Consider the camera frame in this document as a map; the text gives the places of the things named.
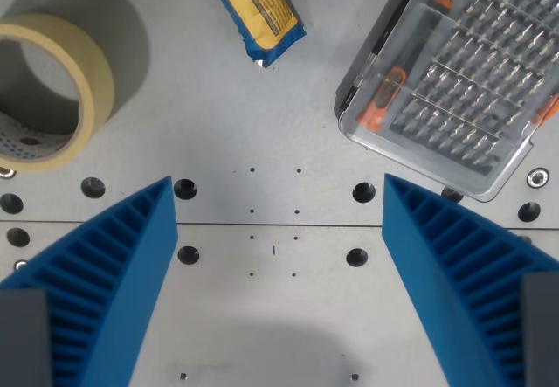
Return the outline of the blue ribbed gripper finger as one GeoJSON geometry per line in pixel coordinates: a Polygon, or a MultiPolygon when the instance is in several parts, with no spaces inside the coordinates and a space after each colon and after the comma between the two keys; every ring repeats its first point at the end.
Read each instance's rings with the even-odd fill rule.
{"type": "Polygon", "coordinates": [[[129,385],[177,240],[164,177],[2,280],[3,289],[46,295],[53,385],[129,385]]]}
{"type": "Polygon", "coordinates": [[[521,280],[556,259],[509,230],[387,174],[383,240],[451,386],[522,386],[521,280]]]}

